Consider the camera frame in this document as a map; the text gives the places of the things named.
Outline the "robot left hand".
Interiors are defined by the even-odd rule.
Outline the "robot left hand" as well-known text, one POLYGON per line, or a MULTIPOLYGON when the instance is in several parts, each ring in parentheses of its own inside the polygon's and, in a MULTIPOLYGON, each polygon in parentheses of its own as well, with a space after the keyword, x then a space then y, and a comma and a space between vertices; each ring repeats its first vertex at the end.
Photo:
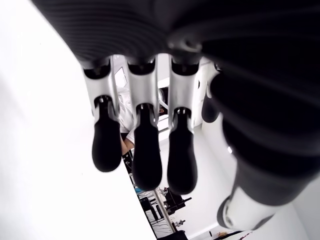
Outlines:
POLYGON ((125 57, 134 117, 132 171, 142 190, 162 179, 156 57, 170 56, 167 181, 179 195, 197 183, 192 127, 200 59, 208 81, 202 117, 222 114, 237 160, 218 223, 264 225, 320 173, 320 3, 317 0, 36 0, 79 61, 95 118, 92 159, 101 172, 122 156, 113 55, 125 57))

